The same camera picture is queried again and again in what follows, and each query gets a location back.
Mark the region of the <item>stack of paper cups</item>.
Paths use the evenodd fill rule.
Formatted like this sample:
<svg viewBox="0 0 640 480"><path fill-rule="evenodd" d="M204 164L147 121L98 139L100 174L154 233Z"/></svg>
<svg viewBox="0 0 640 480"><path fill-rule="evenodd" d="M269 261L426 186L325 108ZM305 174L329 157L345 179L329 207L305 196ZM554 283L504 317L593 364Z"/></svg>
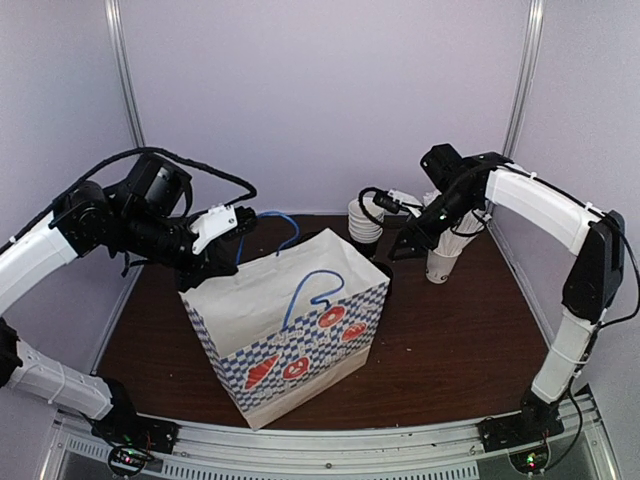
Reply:
<svg viewBox="0 0 640 480"><path fill-rule="evenodd" d="M376 255L379 240L383 234L380 223L384 220L384 210L378 207L371 198L364 198L364 206L378 223L372 222L360 207L357 199L348 205L348 233L349 242L356 250L368 259Z"/></svg>

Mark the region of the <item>blue checkered paper bag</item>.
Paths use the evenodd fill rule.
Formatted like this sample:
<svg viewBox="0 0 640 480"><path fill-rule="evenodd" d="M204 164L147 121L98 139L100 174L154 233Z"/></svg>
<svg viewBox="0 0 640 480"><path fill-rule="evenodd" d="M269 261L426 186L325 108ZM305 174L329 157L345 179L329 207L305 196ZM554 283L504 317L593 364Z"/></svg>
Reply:
<svg viewBox="0 0 640 480"><path fill-rule="evenodd" d="M259 430L367 362L389 284L326 228L181 300L218 380Z"/></svg>

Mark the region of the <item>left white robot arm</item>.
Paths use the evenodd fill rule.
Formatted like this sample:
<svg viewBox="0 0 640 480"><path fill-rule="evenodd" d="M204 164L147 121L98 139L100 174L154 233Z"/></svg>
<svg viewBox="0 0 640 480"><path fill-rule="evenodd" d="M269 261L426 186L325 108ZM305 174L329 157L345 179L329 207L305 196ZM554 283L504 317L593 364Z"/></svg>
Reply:
<svg viewBox="0 0 640 480"><path fill-rule="evenodd" d="M233 203L196 214L172 214L179 202L193 203L188 168L229 182L236 177L152 147L122 152L110 160L128 157L137 160L123 180L102 187L89 174L83 175L2 248L3 311L51 273L100 246L111 256L134 254L140 262L172 268L180 291L236 273L234 260L220 244L239 227L239 211ZM124 386L85 376L36 352L7 323L1 325L1 384L103 421L123 444L143 436L143 421Z"/></svg>

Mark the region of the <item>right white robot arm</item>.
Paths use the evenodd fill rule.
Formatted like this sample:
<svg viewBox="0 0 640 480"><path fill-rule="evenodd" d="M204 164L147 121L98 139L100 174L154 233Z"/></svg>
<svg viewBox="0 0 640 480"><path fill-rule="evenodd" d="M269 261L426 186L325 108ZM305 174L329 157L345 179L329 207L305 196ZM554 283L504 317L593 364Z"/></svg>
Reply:
<svg viewBox="0 0 640 480"><path fill-rule="evenodd" d="M463 157L452 145L439 144L420 165L440 193L399 229L391 259L435 249L447 228L487 204L518 214L575 257L563 285L559 330L512 423L519 440L533 441L550 426L550 410L586 362L621 286L624 219L588 206L496 152Z"/></svg>

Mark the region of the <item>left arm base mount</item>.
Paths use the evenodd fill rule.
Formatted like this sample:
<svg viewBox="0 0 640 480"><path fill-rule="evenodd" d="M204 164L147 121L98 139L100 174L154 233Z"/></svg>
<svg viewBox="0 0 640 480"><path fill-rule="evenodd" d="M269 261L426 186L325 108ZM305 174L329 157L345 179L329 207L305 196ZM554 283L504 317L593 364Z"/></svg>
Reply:
<svg viewBox="0 0 640 480"><path fill-rule="evenodd" d="M175 422L145 417L131 402L114 399L101 419L89 419L92 433L115 445L171 454L179 427Z"/></svg>

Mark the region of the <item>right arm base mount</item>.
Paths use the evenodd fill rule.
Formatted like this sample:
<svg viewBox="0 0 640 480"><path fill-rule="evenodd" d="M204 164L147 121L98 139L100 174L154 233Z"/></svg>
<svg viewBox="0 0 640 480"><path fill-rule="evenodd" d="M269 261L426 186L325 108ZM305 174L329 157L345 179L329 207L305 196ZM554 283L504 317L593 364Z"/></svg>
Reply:
<svg viewBox="0 0 640 480"><path fill-rule="evenodd" d="M503 417L487 417L477 425L484 451L519 447L563 433L559 405L559 400L546 403L527 391L518 412Z"/></svg>

